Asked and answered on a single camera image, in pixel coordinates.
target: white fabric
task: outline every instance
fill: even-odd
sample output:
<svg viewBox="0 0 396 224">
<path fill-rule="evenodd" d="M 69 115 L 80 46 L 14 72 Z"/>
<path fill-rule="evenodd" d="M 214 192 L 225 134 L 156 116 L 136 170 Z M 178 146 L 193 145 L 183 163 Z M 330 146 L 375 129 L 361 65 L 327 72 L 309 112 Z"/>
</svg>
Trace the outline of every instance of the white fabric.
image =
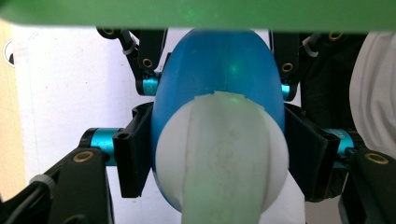
<svg viewBox="0 0 396 224">
<path fill-rule="evenodd" d="M 243 95 L 217 91 L 182 106 L 163 129 L 156 164 L 182 223 L 305 223 L 283 133 Z"/>
<path fill-rule="evenodd" d="M 396 34 L 368 34 L 352 74 L 349 98 L 366 146 L 396 158 Z"/>
</svg>

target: white ball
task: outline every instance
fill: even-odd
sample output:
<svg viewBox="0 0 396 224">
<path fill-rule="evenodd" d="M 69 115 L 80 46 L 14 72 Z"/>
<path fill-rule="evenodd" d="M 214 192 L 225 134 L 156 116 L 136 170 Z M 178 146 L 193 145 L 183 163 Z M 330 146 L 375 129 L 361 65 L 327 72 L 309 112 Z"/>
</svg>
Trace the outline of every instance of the white ball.
<svg viewBox="0 0 396 224">
<path fill-rule="evenodd" d="M 203 141 L 197 139 L 200 136 L 191 135 L 192 133 L 215 136 Z M 220 150 L 231 150 L 235 155 L 259 152 L 255 154 L 258 158 L 254 158 L 258 160 L 244 161 L 241 158 L 240 162 L 246 166 L 256 162 L 257 167 L 262 167 L 263 175 L 255 177 L 256 180 L 265 178 L 260 182 L 264 183 L 262 186 L 257 184 L 258 191 L 262 193 L 262 198 L 257 199 L 261 200 L 262 211 L 276 199 L 285 182 L 289 166 L 288 147 L 282 131 L 262 106 L 243 95 L 217 91 L 196 97 L 183 105 L 169 119 L 161 133 L 156 152 L 158 181 L 163 194 L 176 210 L 182 210 L 186 175 L 190 175 L 190 164 L 186 160 L 195 159 L 188 159 L 189 155 L 195 153 L 194 150 L 219 147 L 219 139 L 227 138 L 232 139 L 223 141 L 224 146 Z M 197 160 L 201 160 L 198 162 L 202 163 L 203 169 L 208 169 L 207 160 L 199 157 Z M 227 169 L 227 165 L 219 164 L 217 169 Z M 252 187 L 253 182 L 242 184 L 251 190 L 255 188 Z M 235 197 L 243 197 L 244 193 L 245 189 L 241 188 Z"/>
</svg>

